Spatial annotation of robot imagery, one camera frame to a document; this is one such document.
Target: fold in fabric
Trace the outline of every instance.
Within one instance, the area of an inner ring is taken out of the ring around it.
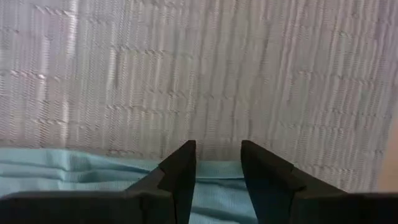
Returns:
[[[32,190],[124,190],[157,161],[61,149],[0,150],[0,195]],[[240,162],[201,161],[190,223],[256,223]]]

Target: woven fabric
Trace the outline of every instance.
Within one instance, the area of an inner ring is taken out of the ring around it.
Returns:
[[[250,139],[372,190],[396,103],[395,0],[1,0],[0,146],[239,159]]]

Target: black object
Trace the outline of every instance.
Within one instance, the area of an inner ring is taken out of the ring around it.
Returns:
[[[21,192],[0,198],[0,223],[188,223],[195,141],[122,192]]]
[[[347,194],[251,141],[241,162],[259,223],[398,223],[398,194]]]

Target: wrinkled fabric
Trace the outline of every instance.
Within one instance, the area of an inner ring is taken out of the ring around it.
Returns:
[[[0,149],[0,196],[32,190],[128,188],[156,161],[61,149]],[[199,162],[190,223],[257,223],[239,162]]]
[[[396,0],[1,0],[0,146],[238,160],[252,140],[374,190]]]

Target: blue cloth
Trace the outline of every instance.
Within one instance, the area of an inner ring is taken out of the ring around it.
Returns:
[[[156,161],[61,149],[0,149],[0,196],[26,190],[124,190]],[[240,162],[201,161],[190,223],[256,223]]]

